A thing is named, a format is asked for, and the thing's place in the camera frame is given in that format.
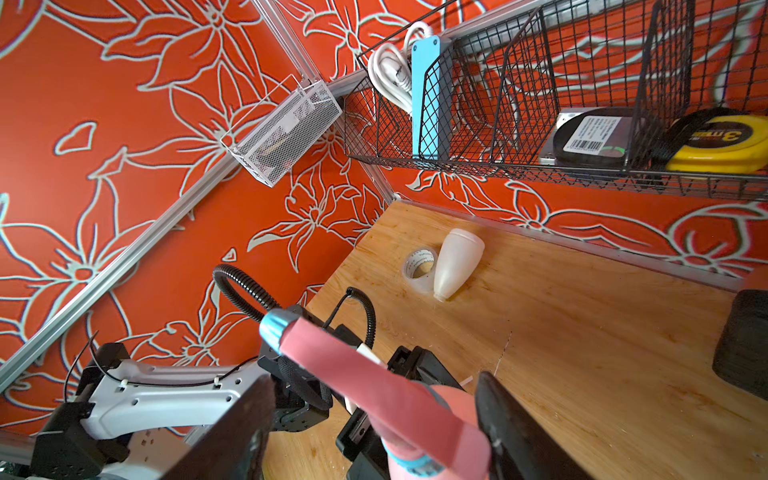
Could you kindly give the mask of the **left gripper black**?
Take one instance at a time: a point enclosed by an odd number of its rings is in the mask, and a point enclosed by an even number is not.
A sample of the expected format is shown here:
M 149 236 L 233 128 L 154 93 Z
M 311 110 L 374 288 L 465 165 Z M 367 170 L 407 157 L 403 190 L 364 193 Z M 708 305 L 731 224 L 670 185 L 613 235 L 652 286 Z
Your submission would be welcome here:
M 432 385 L 462 390 L 434 354 L 398 347 L 385 365 L 367 364 L 336 348 L 351 366 L 334 376 L 357 409 L 336 438 L 352 462 L 348 479 L 457 479 L 462 420 Z

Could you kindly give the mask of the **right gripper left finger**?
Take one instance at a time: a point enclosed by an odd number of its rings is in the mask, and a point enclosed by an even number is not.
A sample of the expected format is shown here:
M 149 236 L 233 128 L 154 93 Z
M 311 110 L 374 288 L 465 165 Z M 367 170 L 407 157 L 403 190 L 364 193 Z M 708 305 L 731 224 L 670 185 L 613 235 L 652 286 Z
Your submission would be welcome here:
M 163 475 L 164 479 L 261 479 L 276 406 L 274 382 L 266 374 L 246 390 L 188 394 L 171 410 L 173 426 L 210 429 Z

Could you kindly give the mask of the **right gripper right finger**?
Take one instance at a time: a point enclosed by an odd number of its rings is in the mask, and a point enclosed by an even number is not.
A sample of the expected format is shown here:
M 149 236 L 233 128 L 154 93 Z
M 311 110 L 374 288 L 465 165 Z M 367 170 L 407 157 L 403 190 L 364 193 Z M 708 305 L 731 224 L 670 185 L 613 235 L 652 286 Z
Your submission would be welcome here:
M 490 479 L 591 477 L 487 371 L 479 374 L 475 407 L 491 445 Z

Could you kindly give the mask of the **pink blue spray nozzle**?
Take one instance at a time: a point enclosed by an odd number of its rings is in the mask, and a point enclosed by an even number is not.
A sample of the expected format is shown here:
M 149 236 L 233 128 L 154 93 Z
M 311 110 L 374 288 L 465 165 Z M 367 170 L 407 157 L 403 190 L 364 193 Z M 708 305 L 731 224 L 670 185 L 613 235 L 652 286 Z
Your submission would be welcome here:
M 276 309 L 261 321 L 263 340 L 369 417 L 393 479 L 485 479 L 491 446 L 473 397 L 388 371 L 301 315 Z

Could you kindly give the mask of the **opaque pink spray bottle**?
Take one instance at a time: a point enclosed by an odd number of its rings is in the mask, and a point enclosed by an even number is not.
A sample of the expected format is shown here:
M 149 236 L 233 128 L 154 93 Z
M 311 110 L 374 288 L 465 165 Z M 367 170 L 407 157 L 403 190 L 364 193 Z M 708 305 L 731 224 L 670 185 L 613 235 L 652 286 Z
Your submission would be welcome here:
M 474 427 L 478 426 L 475 399 L 471 394 L 446 385 L 432 385 L 431 390 L 455 416 Z

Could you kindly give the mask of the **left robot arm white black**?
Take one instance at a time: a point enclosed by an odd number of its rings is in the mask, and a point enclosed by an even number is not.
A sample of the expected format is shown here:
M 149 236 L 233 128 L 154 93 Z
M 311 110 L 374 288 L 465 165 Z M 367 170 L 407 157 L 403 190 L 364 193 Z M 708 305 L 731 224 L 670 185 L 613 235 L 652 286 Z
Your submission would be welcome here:
M 224 286 L 225 295 L 242 313 L 260 320 L 262 312 L 243 299 L 229 280 L 243 287 L 262 308 L 270 310 L 279 305 L 251 277 L 235 267 L 219 265 L 214 269 L 215 286 Z M 344 325 L 337 331 L 330 328 L 339 307 L 347 299 L 355 299 L 365 310 L 367 333 L 362 342 Z M 291 312 L 304 314 L 317 325 L 369 354 L 376 331 L 376 316 L 372 302 L 361 290 L 348 287 L 329 319 L 323 323 L 300 307 Z M 273 381 L 276 401 L 272 430 L 302 432 L 327 420 L 334 398 L 342 396 L 289 360 L 263 345 L 259 357 L 226 368 L 160 368 L 129 359 L 122 343 L 109 343 L 93 350 L 92 340 L 86 345 L 94 358 L 88 364 L 73 399 L 57 407 L 37 440 L 31 460 L 31 475 L 45 479 L 157 479 L 181 459 L 191 447 L 165 435 L 159 429 L 185 426 L 192 420 L 206 420 L 203 427 L 212 426 L 228 410 L 219 403 L 240 398 L 255 381 Z M 431 352 L 405 347 L 390 359 L 388 368 L 412 380 L 423 380 L 430 388 L 444 385 L 461 388 Z M 142 407 L 139 420 L 121 420 L 128 402 Z M 361 479 L 463 479 L 434 459 L 423 456 L 408 461 L 389 456 L 388 445 L 382 444 L 378 432 L 365 412 L 356 411 L 346 403 L 351 419 L 341 430 L 336 444 L 353 462 L 348 478 Z

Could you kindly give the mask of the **white spray bottle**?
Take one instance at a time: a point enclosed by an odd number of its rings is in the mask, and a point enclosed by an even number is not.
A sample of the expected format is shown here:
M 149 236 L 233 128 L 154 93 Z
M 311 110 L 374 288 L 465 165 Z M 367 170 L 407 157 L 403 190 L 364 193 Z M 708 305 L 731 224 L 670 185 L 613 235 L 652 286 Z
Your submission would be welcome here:
M 433 296 L 441 302 L 450 299 L 477 268 L 485 250 L 476 234 L 452 229 L 445 237 L 435 263 Z

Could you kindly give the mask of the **clear tape roll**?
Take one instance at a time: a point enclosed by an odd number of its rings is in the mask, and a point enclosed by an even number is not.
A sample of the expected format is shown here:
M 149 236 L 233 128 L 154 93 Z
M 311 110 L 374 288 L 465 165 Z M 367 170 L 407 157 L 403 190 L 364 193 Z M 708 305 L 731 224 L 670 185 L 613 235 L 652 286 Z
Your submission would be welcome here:
M 433 295 L 436 260 L 437 253 L 431 247 L 420 248 L 407 255 L 401 273 L 411 290 L 423 295 Z

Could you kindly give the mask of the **black orange tool case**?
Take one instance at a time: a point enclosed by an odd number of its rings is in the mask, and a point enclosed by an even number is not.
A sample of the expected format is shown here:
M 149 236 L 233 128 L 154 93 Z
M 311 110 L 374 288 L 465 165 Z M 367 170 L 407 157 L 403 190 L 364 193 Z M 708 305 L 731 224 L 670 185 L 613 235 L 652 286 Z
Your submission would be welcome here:
M 767 267 L 749 273 L 735 295 L 712 369 L 723 381 L 767 399 Z

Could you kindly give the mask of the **black round device with label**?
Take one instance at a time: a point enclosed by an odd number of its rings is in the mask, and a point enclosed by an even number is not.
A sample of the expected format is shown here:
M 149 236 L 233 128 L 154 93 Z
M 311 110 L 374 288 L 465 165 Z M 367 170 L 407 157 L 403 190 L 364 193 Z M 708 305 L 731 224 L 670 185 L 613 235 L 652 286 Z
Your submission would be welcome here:
M 627 160 L 633 110 L 626 107 L 565 108 L 544 143 L 542 166 L 618 168 Z

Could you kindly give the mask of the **black yellow tape measure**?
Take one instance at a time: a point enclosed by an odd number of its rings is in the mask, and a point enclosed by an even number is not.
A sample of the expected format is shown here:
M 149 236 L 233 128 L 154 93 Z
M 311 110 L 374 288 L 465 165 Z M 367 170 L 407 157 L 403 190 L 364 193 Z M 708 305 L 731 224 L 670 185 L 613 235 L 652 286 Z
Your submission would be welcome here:
M 716 107 L 686 115 L 667 131 L 667 171 L 754 174 L 767 167 L 767 118 Z

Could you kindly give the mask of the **light blue box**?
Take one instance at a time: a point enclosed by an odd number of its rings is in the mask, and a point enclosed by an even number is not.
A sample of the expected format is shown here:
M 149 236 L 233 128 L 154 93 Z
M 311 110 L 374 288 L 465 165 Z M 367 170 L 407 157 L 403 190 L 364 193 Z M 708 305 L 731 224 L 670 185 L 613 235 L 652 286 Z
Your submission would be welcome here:
M 439 36 L 412 47 L 412 151 L 415 159 L 449 159 L 452 136 L 453 59 Z

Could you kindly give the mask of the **clear plastic wall bin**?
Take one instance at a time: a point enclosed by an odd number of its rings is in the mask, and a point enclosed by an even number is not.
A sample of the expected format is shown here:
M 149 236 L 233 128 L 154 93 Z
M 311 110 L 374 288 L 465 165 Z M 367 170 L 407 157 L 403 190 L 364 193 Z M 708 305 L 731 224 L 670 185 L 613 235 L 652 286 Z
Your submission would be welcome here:
M 324 81 L 299 82 L 290 75 L 264 99 L 234 112 L 217 139 L 254 179 L 273 187 L 340 116 Z

